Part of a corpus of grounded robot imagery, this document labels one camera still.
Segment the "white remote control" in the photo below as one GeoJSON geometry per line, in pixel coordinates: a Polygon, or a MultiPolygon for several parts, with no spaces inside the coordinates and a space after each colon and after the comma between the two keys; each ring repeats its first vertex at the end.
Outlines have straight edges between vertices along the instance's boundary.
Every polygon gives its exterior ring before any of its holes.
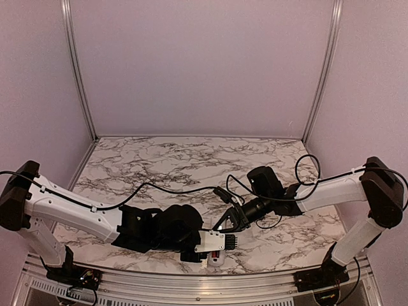
{"type": "MultiPolygon", "coordinates": [[[[210,220],[210,227],[214,227],[214,225],[217,223],[219,220],[219,217],[211,217],[210,220]]],[[[226,228],[227,221],[223,221],[221,225],[217,227],[218,231],[221,231],[222,229],[226,228]]],[[[223,266],[225,262],[225,251],[214,251],[208,254],[207,258],[201,262],[201,268],[202,269],[209,269],[209,268],[220,268],[223,266]]]]}

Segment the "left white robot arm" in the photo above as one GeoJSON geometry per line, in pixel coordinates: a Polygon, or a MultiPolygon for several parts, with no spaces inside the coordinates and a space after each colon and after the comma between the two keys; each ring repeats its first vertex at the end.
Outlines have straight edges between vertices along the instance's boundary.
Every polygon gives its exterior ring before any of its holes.
{"type": "Polygon", "coordinates": [[[207,255],[203,219],[194,207],[137,208],[125,201],[105,205],[55,185],[39,168],[28,161],[17,171],[1,172],[9,177],[1,193],[1,227],[24,237],[64,282],[76,283],[80,269],[72,263],[73,251],[45,225],[47,219],[142,254],[173,251],[186,262],[200,262],[207,255]]]}

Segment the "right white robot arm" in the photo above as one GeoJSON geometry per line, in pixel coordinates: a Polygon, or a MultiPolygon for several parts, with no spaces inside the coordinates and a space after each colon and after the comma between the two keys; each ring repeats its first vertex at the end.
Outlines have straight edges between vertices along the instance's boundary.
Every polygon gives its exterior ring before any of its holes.
{"type": "Polygon", "coordinates": [[[269,166],[260,166],[247,174],[251,184],[251,201],[234,204],[218,220],[229,220],[235,233],[248,228],[270,212],[279,216],[298,216],[317,208],[349,202],[366,201],[369,212],[366,219],[357,222],[347,234],[327,252],[322,267],[316,271],[316,280],[330,285],[360,251],[369,247],[385,230],[402,221],[407,208],[407,180],[388,168],[378,157],[349,172],[334,177],[318,178],[313,183],[297,182],[284,187],[269,166]]]}

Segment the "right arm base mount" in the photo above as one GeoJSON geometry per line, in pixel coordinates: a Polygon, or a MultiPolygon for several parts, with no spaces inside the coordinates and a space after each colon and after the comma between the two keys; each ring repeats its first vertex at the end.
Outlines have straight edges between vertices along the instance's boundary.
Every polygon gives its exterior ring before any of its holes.
{"type": "Polygon", "coordinates": [[[332,260],[332,252],[335,246],[336,243],[328,249],[319,268],[294,273],[295,286],[298,292],[339,285],[349,280],[346,266],[342,266],[332,260]]]}

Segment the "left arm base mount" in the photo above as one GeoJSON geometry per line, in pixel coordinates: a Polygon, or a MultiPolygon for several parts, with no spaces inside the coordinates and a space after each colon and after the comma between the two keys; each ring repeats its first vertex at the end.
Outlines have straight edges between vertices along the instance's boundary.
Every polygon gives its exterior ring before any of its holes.
{"type": "Polygon", "coordinates": [[[102,271],[95,268],[78,266],[73,262],[73,251],[65,247],[65,259],[61,267],[51,267],[41,262],[47,271],[47,278],[74,288],[85,288],[97,291],[101,281],[102,271]]]}

